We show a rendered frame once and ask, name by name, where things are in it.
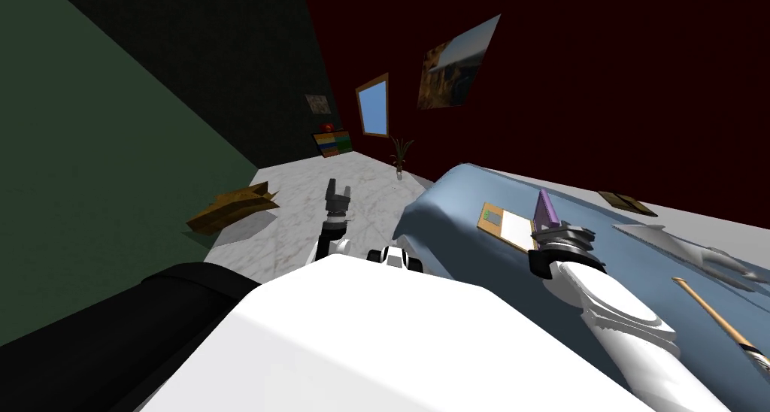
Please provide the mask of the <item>brown flat cardboard box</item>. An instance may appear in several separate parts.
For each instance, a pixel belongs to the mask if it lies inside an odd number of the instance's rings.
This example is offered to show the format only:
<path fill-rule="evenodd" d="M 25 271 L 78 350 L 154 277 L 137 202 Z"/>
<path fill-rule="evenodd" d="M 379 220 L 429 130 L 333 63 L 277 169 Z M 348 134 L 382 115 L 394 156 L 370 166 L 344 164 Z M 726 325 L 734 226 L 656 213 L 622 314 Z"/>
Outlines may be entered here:
<path fill-rule="evenodd" d="M 251 214 L 278 208 L 279 204 L 272 199 L 276 195 L 277 192 L 268 191 L 267 182 L 219 194 L 213 203 L 188 220 L 186 224 L 192 232 L 212 235 Z"/>

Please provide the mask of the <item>colourful low shelf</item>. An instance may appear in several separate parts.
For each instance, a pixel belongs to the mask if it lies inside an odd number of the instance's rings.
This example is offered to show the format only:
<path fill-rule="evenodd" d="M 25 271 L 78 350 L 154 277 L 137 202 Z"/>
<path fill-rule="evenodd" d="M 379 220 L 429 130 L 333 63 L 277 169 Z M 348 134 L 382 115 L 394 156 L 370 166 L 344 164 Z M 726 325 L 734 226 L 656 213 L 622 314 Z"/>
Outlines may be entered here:
<path fill-rule="evenodd" d="M 312 134 L 318 150 L 324 158 L 353 151 L 349 132 L 335 129 L 331 124 L 320 126 L 320 132 Z"/>

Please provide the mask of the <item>brown flat book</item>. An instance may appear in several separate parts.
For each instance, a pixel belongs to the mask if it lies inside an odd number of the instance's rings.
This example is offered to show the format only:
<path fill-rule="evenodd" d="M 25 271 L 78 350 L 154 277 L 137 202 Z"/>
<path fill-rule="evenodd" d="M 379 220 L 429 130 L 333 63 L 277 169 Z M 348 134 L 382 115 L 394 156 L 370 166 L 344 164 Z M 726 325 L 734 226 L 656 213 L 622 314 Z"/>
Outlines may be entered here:
<path fill-rule="evenodd" d="M 633 197 L 621 195 L 616 192 L 606 191 L 598 191 L 598 194 L 613 208 L 648 217 L 657 217 L 657 215 L 652 212 L 652 210 L 650 210 L 648 207 Z"/>

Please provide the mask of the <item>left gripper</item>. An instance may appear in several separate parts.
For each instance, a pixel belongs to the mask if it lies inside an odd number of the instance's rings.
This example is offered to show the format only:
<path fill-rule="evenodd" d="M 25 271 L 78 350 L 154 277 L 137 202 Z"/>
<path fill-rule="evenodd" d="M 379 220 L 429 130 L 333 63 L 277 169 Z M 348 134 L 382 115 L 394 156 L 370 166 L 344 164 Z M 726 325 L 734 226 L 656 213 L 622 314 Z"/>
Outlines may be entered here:
<path fill-rule="evenodd" d="M 343 194 L 335 194 L 335 179 L 329 179 L 326 188 L 327 221 L 345 221 L 351 200 L 351 187 L 345 186 Z"/>

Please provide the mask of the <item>tan clipboard with white paper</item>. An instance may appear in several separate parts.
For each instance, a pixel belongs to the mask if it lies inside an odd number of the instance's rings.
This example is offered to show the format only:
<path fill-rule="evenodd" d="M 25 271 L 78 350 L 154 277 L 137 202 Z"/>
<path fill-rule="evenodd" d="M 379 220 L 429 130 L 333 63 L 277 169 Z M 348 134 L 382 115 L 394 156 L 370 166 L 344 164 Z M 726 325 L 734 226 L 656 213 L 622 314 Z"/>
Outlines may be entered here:
<path fill-rule="evenodd" d="M 534 223 L 493 204 L 484 203 L 477 227 L 522 253 L 538 249 Z"/>

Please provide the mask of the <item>blue bed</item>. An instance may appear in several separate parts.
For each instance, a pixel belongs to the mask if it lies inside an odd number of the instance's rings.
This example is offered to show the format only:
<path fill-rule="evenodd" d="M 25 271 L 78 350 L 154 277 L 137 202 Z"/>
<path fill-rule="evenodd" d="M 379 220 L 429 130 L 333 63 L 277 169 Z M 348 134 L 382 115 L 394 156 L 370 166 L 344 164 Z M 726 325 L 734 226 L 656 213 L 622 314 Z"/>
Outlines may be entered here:
<path fill-rule="evenodd" d="M 532 275 L 526 256 L 477 227 L 485 203 L 522 217 L 539 190 L 475 165 L 449 170 L 408 205 L 395 230 L 407 235 L 423 264 L 488 289 L 617 382 L 622 376 L 592 336 L 580 311 Z M 728 335 L 674 282 L 684 279 L 719 315 L 770 357 L 770 285 L 740 290 L 619 232 L 624 219 L 552 192 L 557 216 L 595 232 L 594 255 L 606 271 L 676 332 L 681 358 L 732 412 L 770 412 L 770 382 Z"/>

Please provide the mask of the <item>purple pointed object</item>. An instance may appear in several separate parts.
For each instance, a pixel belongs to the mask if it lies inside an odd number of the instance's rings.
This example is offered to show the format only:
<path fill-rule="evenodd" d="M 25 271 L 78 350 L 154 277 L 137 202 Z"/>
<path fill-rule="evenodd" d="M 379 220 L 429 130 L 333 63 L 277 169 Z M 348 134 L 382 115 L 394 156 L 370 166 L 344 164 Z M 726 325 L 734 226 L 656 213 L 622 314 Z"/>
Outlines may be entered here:
<path fill-rule="evenodd" d="M 561 226 L 561 222 L 556 215 L 550 196 L 545 189 L 540 189 L 539 191 L 533 224 L 536 232 Z"/>

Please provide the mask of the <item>grey long pointed object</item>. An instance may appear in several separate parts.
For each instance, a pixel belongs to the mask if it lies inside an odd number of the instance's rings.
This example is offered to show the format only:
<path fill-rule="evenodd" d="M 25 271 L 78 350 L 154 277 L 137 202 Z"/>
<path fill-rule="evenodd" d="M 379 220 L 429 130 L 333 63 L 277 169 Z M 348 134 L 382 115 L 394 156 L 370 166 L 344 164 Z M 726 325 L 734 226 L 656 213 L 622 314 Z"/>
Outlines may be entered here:
<path fill-rule="evenodd" d="M 715 280 L 748 292 L 756 289 L 748 283 L 770 284 L 769 277 L 748 268 L 728 253 L 713 247 L 701 247 L 681 240 L 664 230 L 663 225 L 622 225 L 613 227 L 625 235 L 643 241 L 679 262 L 699 269 Z"/>

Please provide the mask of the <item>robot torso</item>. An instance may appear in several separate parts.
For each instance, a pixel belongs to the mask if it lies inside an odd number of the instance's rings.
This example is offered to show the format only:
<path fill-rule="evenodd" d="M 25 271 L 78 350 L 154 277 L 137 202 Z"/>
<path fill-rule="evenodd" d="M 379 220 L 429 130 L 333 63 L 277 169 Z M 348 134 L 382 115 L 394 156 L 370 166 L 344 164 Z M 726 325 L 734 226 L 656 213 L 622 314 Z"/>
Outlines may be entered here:
<path fill-rule="evenodd" d="M 653 412 L 479 286 L 333 255 L 250 292 L 141 412 Z"/>

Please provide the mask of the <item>wood-framed blue window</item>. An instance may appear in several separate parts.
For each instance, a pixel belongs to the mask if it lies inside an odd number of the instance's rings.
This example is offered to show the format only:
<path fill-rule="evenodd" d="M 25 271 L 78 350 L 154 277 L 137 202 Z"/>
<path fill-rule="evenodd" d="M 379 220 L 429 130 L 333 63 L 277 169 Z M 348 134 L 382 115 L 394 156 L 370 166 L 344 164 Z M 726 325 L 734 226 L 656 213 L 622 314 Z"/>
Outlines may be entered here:
<path fill-rule="evenodd" d="M 364 135 L 389 136 L 388 80 L 385 73 L 355 90 Z"/>

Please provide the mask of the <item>wooden baseball bat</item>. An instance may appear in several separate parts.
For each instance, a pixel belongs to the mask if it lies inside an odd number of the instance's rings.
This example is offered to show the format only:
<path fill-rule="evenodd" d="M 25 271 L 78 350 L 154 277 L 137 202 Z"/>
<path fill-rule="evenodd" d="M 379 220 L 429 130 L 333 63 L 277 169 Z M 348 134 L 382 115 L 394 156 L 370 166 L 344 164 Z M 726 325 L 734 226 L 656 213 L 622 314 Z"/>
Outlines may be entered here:
<path fill-rule="evenodd" d="M 696 300 L 711 319 L 737 344 L 743 354 L 753 364 L 755 369 L 762 377 L 770 383 L 770 359 L 757 347 L 752 345 L 741 333 L 730 325 L 721 315 L 719 315 L 708 303 L 698 295 L 682 278 L 673 277 L 674 281 L 682 290 Z"/>

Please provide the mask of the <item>potted green plant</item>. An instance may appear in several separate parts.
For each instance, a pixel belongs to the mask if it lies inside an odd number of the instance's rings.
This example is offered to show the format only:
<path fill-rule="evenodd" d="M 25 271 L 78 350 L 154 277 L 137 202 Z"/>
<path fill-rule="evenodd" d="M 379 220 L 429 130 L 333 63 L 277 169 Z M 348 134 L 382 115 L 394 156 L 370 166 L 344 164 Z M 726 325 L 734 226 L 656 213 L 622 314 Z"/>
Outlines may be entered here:
<path fill-rule="evenodd" d="M 393 136 L 390 136 L 390 139 L 393 141 L 393 144 L 396 150 L 396 153 L 391 155 L 391 157 L 393 158 L 393 166 L 396 168 L 396 177 L 398 180 L 402 180 L 405 156 L 409 150 L 409 147 L 413 144 L 414 141 L 413 140 L 405 141 L 404 139 L 396 139 Z"/>

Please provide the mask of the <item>large landscape wall picture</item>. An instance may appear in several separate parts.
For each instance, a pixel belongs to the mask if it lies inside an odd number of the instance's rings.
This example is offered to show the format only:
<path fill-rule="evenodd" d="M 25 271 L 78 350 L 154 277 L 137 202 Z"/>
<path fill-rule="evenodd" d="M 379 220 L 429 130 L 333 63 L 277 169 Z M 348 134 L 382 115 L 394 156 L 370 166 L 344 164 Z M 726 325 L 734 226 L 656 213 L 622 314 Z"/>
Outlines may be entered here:
<path fill-rule="evenodd" d="M 424 54 L 417 108 L 461 106 L 498 26 L 496 15 Z"/>

